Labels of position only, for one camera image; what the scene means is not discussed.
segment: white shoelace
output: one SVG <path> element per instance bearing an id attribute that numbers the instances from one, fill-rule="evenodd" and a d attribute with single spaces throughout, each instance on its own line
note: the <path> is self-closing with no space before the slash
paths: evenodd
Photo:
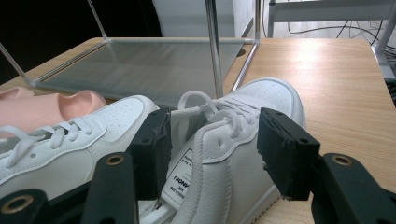
<path id="1" fill-rule="evenodd" d="M 210 122 L 215 122 L 221 119 L 228 119 L 233 125 L 231 138 L 235 138 L 241 132 L 241 119 L 238 115 L 242 115 L 247 123 L 253 124 L 254 119 L 258 119 L 260 115 L 261 104 L 249 97 L 244 97 L 242 102 L 240 99 L 227 96 L 218 100 L 212 100 L 208 95 L 200 91 L 189 91 L 183 94 L 178 102 L 177 109 L 185 109 L 189 97 L 196 95 L 202 97 L 207 106 L 200 107 L 202 111 L 209 111 L 206 118 Z"/>
<path id="2" fill-rule="evenodd" d="M 38 131 L 42 130 L 44 132 L 51 133 L 49 147 L 52 149 L 59 147 L 65 136 L 68 136 L 69 140 L 73 142 L 78 138 L 79 131 L 82 131 L 85 134 L 92 133 L 91 126 L 81 118 L 74 118 L 69 122 L 61 122 L 55 127 L 56 129 L 50 126 L 37 129 Z M 11 168 L 14 166 L 17 161 L 26 154 L 30 147 L 46 137 L 45 133 L 41 134 L 40 136 L 32 136 L 13 126 L 0 127 L 0 133 L 12 133 L 20 139 L 15 147 L 10 151 L 6 168 Z"/>

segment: wooden table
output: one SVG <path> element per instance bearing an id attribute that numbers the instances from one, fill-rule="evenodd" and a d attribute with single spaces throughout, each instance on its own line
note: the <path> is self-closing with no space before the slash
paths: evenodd
<path id="1" fill-rule="evenodd" d="M 86 46 L 38 66 L 30 75 L 42 74 Z M 233 64 L 225 91 L 243 61 L 241 57 Z M 351 156 L 382 188 L 396 192 L 396 110 L 369 44 L 355 39 L 263 39 L 243 83 L 259 77 L 282 78 L 299 92 L 307 130 L 321 143 L 320 154 Z M 0 91 L 13 86 L 26 85 L 17 77 Z M 310 202 L 279 200 L 257 223 L 313 223 Z"/>

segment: shoe sole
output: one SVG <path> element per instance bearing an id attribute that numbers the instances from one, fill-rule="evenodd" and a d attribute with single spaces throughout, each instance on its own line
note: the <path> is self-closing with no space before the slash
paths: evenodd
<path id="1" fill-rule="evenodd" d="M 239 223 L 251 224 L 257 221 L 278 199 L 280 192 L 276 185 L 271 186 Z"/>

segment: metal frame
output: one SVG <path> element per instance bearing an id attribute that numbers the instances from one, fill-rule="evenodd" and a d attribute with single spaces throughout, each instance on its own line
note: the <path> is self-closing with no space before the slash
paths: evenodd
<path id="1" fill-rule="evenodd" d="M 251 60 L 254 56 L 255 51 L 257 50 L 258 46 L 260 45 L 260 8 L 261 8 L 261 0 L 255 0 L 255 39 L 245 39 L 246 44 L 253 44 L 253 48 L 251 49 L 247 59 L 235 81 L 233 84 L 232 91 L 236 90 L 237 87 L 241 84 L 246 71 L 248 70 L 248 66 L 251 63 Z M 88 0 L 90 8 L 92 10 L 93 16 L 96 19 L 96 23 L 99 26 L 101 31 L 103 41 L 90 49 L 85 50 L 84 52 L 80 53 L 78 56 L 72 58 L 71 60 L 57 66 L 56 68 L 52 69 L 48 73 L 44 74 L 43 76 L 36 78 L 35 80 L 30 79 L 26 76 L 25 72 L 20 68 L 20 66 L 15 62 L 15 60 L 11 57 L 11 55 L 7 52 L 4 46 L 0 43 L 0 51 L 6 56 L 8 61 L 12 64 L 14 69 L 18 72 L 18 74 L 26 81 L 26 83 L 31 87 L 36 87 L 37 83 L 44 81 L 45 79 L 54 76 L 59 71 L 65 69 L 67 66 L 77 62 L 81 58 L 89 55 L 90 53 L 94 52 L 95 50 L 101 48 L 105 45 L 109 39 L 105 33 L 105 29 L 102 26 L 102 23 L 99 20 L 98 15 L 94 9 L 92 4 L 92 0 Z M 214 71 L 214 80 L 216 86 L 216 97 L 220 98 L 223 96 L 223 88 L 222 88 L 222 79 L 221 79 L 221 70 L 220 70 L 220 60 L 219 60 L 219 33 L 218 33 L 218 25 L 217 25 L 217 11 L 216 11 L 216 0 L 206 0 L 206 14 L 207 14 L 207 22 L 208 22 L 208 29 L 209 29 L 209 40 L 210 40 L 210 48 L 212 52 L 212 63 L 213 63 L 213 71 Z"/>
<path id="2" fill-rule="evenodd" d="M 388 20 L 387 28 L 373 51 L 384 77 L 393 77 L 384 55 L 396 24 L 394 0 L 319 0 L 282 2 L 270 0 L 268 37 L 274 37 L 274 23 L 287 21 L 367 21 Z"/>

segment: white sneaker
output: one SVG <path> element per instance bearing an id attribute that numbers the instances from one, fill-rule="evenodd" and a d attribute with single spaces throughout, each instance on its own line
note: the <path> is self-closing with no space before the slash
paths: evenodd
<path id="1" fill-rule="evenodd" d="M 125 151 L 146 116 L 158 107 L 145 96 L 132 96 L 90 115 L 0 139 L 0 198 L 20 189 L 43 189 L 53 199 L 92 179 L 103 156 Z"/>
<path id="2" fill-rule="evenodd" d="M 192 96 L 206 104 L 185 108 Z M 257 79 L 213 101 L 184 94 L 171 113 L 174 148 L 163 205 L 150 210 L 140 202 L 140 223 L 252 223 L 266 211 L 280 193 L 257 151 L 261 107 L 304 127 L 296 90 L 279 79 Z"/>

